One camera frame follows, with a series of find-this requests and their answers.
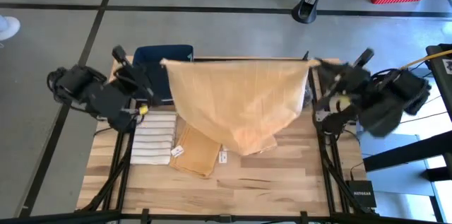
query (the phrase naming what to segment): wooden tabletop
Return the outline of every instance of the wooden tabletop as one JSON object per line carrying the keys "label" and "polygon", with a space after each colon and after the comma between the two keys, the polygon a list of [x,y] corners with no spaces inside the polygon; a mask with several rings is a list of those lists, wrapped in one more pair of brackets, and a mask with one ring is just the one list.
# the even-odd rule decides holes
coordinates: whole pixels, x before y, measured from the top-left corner
{"label": "wooden tabletop", "polygon": [[[178,117],[176,139],[184,124]],[[100,122],[97,129],[105,127],[107,124]],[[278,147],[264,153],[241,157],[229,152],[227,163],[217,163],[208,179],[166,165],[131,165],[122,212],[141,213],[149,208],[153,214],[299,216],[300,211],[307,211],[309,216],[329,216],[311,108],[303,109],[299,118],[275,137]],[[94,138],[77,208],[88,204],[107,181],[116,140],[113,130]],[[350,168],[362,162],[358,142],[353,135],[343,134],[338,148],[344,178],[349,179]],[[362,165],[353,175],[365,179]],[[340,211],[334,179],[332,183],[336,210]]]}

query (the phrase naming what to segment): tan cloth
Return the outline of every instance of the tan cloth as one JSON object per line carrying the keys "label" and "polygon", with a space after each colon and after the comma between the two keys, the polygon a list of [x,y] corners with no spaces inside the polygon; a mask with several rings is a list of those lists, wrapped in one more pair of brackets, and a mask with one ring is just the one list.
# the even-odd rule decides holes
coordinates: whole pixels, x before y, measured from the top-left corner
{"label": "tan cloth", "polygon": [[163,59],[177,113],[240,155],[276,146],[298,117],[309,66],[317,61],[181,62]]}
{"label": "tan cloth", "polygon": [[169,166],[207,178],[217,162],[221,144],[186,124],[176,146],[181,146],[184,153],[178,157],[172,156]]}

